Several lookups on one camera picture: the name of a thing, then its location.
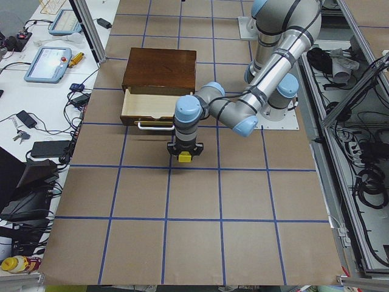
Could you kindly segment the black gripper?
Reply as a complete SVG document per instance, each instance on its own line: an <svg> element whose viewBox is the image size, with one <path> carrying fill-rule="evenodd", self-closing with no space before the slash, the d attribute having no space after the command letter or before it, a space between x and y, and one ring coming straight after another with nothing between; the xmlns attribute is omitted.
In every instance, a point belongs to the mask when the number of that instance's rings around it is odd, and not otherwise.
<svg viewBox="0 0 389 292"><path fill-rule="evenodd" d="M167 150L169 154L179 156L182 152L189 152L191 156L199 156L204 149L202 142L194 142L189 144L182 144L179 142L167 143Z"/></svg>

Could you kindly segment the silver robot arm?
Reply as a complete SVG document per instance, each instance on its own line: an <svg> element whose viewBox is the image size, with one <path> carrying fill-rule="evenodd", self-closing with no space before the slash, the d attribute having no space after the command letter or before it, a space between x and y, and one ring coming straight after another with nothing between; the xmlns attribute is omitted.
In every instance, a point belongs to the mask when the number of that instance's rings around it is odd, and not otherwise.
<svg viewBox="0 0 389 292"><path fill-rule="evenodd" d="M247 67L246 89L227 97L219 83L210 82L195 94L180 97L174 111L174 141L167 145L169 154L188 160L200 155L204 145L196 140L198 123L208 116L242 137L249 136L258 123L258 111L318 37L322 2L254 1L251 20L258 45Z"/></svg>

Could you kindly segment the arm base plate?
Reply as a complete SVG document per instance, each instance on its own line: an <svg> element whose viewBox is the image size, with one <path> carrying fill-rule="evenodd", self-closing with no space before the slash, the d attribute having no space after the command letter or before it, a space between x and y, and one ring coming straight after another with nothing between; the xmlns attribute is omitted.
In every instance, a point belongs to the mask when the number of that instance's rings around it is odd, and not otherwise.
<svg viewBox="0 0 389 292"><path fill-rule="evenodd" d="M256 130L299 130L299 124L294 106L295 94L285 97L274 92L267 103L259 110Z"/></svg>
<svg viewBox="0 0 389 292"><path fill-rule="evenodd" d="M239 35L241 40L256 40L258 31L256 21L251 16L238 17Z"/></svg>

